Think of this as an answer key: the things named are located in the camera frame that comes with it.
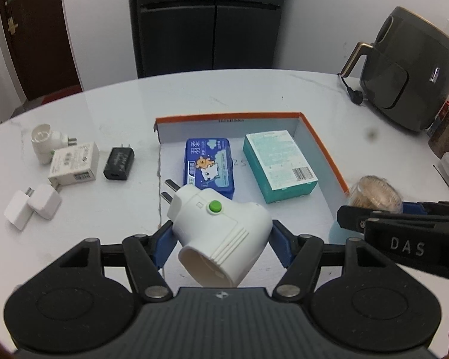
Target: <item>blue box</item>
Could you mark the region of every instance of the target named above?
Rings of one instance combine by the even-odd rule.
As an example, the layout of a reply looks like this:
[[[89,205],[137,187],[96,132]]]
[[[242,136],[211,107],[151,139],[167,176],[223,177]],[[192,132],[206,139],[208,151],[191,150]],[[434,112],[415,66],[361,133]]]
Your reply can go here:
[[[235,193],[232,164],[228,139],[188,139],[183,185],[192,184],[201,190],[212,188],[232,200]]]

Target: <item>teal box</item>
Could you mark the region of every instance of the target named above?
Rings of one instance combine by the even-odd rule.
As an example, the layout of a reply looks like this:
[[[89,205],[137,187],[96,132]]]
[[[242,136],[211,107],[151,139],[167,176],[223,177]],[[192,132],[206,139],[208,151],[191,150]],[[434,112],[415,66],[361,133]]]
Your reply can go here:
[[[312,192],[318,179],[288,131],[250,133],[244,155],[267,204]]]

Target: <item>white power adapter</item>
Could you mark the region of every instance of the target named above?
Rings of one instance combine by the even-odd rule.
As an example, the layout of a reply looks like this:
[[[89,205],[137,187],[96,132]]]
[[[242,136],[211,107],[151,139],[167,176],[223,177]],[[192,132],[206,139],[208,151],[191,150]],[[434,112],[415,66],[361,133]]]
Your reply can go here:
[[[48,179],[53,186],[94,181],[98,171],[99,151],[95,142],[56,150]]]
[[[18,190],[5,208],[5,217],[20,231],[25,228],[25,225],[27,225],[28,220],[34,213],[33,209],[28,205],[28,200],[33,192],[31,188],[28,188],[26,193]]]
[[[30,208],[47,220],[55,216],[61,203],[62,197],[51,185],[46,184],[39,185],[28,199]]]

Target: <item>white cube charger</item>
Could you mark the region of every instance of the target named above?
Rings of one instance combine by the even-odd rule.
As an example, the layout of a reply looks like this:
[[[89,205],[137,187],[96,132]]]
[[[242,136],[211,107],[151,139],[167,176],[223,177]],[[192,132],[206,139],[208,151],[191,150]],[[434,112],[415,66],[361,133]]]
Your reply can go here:
[[[8,221],[15,225],[20,231],[25,228],[31,215],[34,213],[28,205],[32,189],[28,189],[26,193],[18,190],[5,208],[4,215]]]
[[[55,216],[61,203],[62,197],[51,185],[46,184],[39,185],[28,199],[28,205],[47,220]]]

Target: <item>green button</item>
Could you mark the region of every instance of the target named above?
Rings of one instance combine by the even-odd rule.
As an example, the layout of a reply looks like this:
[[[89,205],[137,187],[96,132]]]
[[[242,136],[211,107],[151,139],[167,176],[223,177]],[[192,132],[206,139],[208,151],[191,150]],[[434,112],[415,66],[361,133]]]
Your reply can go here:
[[[222,208],[223,207],[221,206],[221,203],[218,200],[214,200],[209,203],[209,210],[213,213],[221,212]]]

